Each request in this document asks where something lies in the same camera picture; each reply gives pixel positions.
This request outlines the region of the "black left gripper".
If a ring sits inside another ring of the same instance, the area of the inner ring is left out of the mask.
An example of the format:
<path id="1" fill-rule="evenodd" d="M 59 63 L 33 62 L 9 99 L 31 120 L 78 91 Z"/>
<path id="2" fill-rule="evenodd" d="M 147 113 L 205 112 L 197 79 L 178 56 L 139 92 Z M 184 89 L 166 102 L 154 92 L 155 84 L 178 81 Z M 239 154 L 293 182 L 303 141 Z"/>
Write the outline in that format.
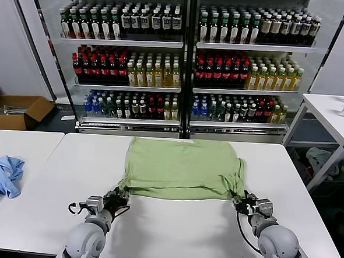
<path id="1" fill-rule="evenodd" d="M 128 209 L 129 199 L 129 192 L 123 192 L 119 187 L 116 187 L 104 196 L 104 209 L 109 211 L 112 216 L 121 215 Z"/>

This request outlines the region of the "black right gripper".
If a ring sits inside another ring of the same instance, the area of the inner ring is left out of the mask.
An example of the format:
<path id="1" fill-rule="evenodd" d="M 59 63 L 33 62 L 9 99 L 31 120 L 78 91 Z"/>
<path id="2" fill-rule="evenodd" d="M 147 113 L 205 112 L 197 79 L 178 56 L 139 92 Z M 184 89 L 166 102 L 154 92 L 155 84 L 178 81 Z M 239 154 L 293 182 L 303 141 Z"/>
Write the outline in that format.
<path id="1" fill-rule="evenodd" d="M 253 215 L 256 212 L 256 209 L 254 208 L 257 198 L 251 197 L 251 194 L 245 190 L 244 191 L 244 197 L 234 197 L 233 203 L 236 204 L 236 211 L 243 215 Z"/>

